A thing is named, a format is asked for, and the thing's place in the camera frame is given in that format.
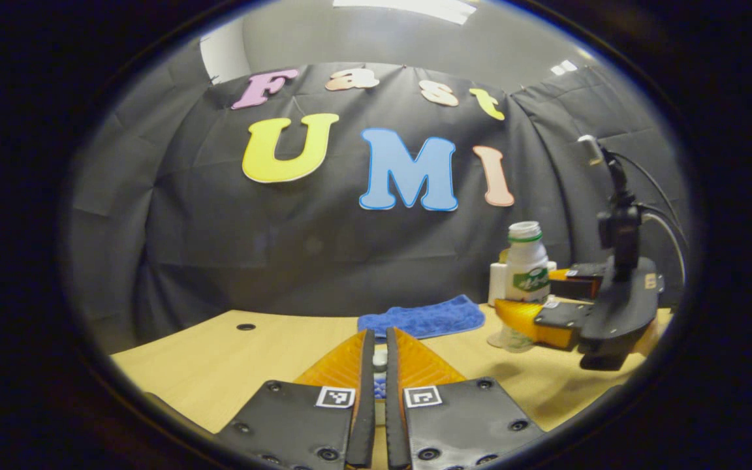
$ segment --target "table surface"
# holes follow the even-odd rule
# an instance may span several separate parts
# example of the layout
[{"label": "table surface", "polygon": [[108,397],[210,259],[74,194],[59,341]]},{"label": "table surface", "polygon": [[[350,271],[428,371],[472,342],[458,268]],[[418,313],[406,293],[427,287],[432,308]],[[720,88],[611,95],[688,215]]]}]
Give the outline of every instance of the table surface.
[{"label": "table surface", "polygon": [[[560,425],[621,384],[645,358],[630,354],[620,371],[583,371],[582,355],[536,345],[510,353],[487,344],[501,330],[492,307],[477,330],[422,342],[466,378],[495,377],[545,431]],[[657,310],[668,324],[669,309]],[[143,392],[151,392],[211,432],[218,432],[268,380],[294,381],[316,360],[357,332],[356,317],[293,317],[230,310],[194,327],[113,354]],[[238,330],[239,324],[254,330]],[[387,468],[384,426],[376,430],[373,468]]]}]

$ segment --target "ceiling light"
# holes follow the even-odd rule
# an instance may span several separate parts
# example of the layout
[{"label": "ceiling light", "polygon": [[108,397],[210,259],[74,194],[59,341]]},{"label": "ceiling light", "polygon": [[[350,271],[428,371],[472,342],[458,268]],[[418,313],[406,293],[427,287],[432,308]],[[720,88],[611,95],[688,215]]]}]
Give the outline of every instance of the ceiling light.
[{"label": "ceiling light", "polygon": [[477,8],[458,0],[332,0],[334,7],[378,7],[417,12],[463,24]]}]

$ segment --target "blue letter m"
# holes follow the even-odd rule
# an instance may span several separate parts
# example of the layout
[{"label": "blue letter m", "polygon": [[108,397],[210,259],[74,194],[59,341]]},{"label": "blue letter m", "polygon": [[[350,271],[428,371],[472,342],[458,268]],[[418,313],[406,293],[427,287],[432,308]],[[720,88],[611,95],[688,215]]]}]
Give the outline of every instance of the blue letter m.
[{"label": "blue letter m", "polygon": [[414,205],[426,180],[426,195],[420,199],[423,208],[429,211],[454,211],[457,208],[457,198],[451,187],[454,144],[439,137],[429,137],[414,160],[394,131],[365,129],[362,138],[370,143],[368,191],[358,199],[362,208],[381,210],[396,205],[396,197],[388,189],[390,178],[394,179],[406,208]]}]

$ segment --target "foam letter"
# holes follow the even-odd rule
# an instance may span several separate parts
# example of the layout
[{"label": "foam letter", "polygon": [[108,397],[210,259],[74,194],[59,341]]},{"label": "foam letter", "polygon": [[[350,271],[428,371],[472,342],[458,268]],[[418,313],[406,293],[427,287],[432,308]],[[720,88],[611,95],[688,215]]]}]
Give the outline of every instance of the foam letter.
[{"label": "foam letter", "polygon": [[480,109],[486,111],[487,115],[492,116],[498,120],[504,120],[504,113],[495,109],[495,105],[498,104],[498,100],[489,96],[489,93],[485,89],[469,88],[469,93],[477,96]]},{"label": "foam letter", "polygon": [[504,168],[501,159],[504,155],[492,147],[474,146],[472,150],[480,157],[483,163],[483,171],[486,174],[486,202],[492,206],[511,206],[516,199],[507,189],[507,180],[504,179]]},{"label": "foam letter", "polygon": [[431,80],[421,80],[420,88],[423,89],[423,96],[432,103],[444,104],[446,106],[457,105],[457,97],[452,95],[451,89],[444,84],[432,82]]},{"label": "foam letter", "polygon": [[373,88],[379,84],[373,71],[369,69],[349,69],[335,72],[329,76],[332,80],[325,85],[326,89],[336,91],[340,89]]},{"label": "foam letter", "polygon": [[338,121],[338,115],[307,115],[301,122],[308,126],[304,151],[292,160],[277,160],[274,155],[277,140],[283,128],[292,123],[287,118],[275,118],[254,122],[248,131],[251,139],[242,157],[242,172],[260,183],[294,181],[314,172],[326,156],[329,141],[329,126]]},{"label": "foam letter", "polygon": [[393,208],[396,197],[388,189],[390,178],[394,179],[406,208],[414,205],[426,181],[426,195],[420,199],[423,208],[429,211],[454,211],[457,208],[457,198],[451,187],[453,143],[439,137],[429,137],[414,160],[394,131],[365,129],[362,138],[370,143],[368,191],[358,199],[362,208]]},{"label": "foam letter", "polygon": [[286,78],[295,78],[298,76],[296,69],[281,70],[278,72],[269,72],[268,74],[253,75],[248,78],[248,88],[242,93],[242,98],[232,105],[230,109],[239,110],[249,106],[257,106],[266,102],[264,93],[268,90],[269,95],[274,95],[283,88]]}]

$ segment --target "ceiling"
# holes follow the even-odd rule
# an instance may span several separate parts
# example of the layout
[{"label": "ceiling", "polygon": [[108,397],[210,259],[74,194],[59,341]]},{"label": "ceiling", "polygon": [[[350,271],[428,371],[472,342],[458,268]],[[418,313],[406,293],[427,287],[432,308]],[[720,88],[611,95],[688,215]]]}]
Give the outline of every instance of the ceiling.
[{"label": "ceiling", "polygon": [[593,53],[555,27],[498,2],[463,25],[385,8],[332,8],[332,0],[278,0],[203,36],[215,83],[250,72],[319,62],[380,62],[447,72],[513,92],[553,76],[563,60],[594,65]]}]

